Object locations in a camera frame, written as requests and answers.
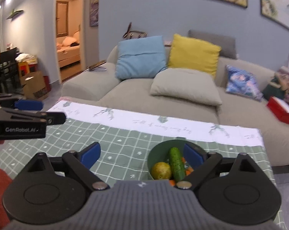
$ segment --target doorway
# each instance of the doorway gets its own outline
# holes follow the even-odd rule
[[[82,0],[56,0],[55,40],[61,82],[82,72],[82,6]]]

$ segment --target cucumber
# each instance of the cucumber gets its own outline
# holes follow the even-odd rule
[[[184,164],[182,162],[181,152],[173,147],[169,151],[169,161],[172,169],[172,175],[176,182],[183,180],[186,176]]]

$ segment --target light blue pillow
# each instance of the light blue pillow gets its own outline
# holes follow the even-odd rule
[[[162,36],[124,40],[118,44],[116,77],[154,78],[166,69],[166,54]]]

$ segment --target blue patterned pillow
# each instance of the blue patterned pillow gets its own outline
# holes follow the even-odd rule
[[[226,68],[228,70],[227,93],[239,94],[261,101],[262,93],[258,89],[257,81],[252,73],[229,65]]]

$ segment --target table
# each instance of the table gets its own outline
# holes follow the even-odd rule
[[[69,101],[58,102],[50,111],[64,111],[63,125],[47,128],[45,139],[14,140],[0,150],[0,168],[14,178],[37,153],[61,156],[80,151],[92,142],[101,145],[101,157],[90,169],[113,186],[117,180],[147,180],[146,159],[162,141],[185,137],[206,151],[225,157],[247,152],[275,184],[273,172],[257,129],[222,126],[191,120],[134,113]],[[286,229],[282,211],[275,222]]]

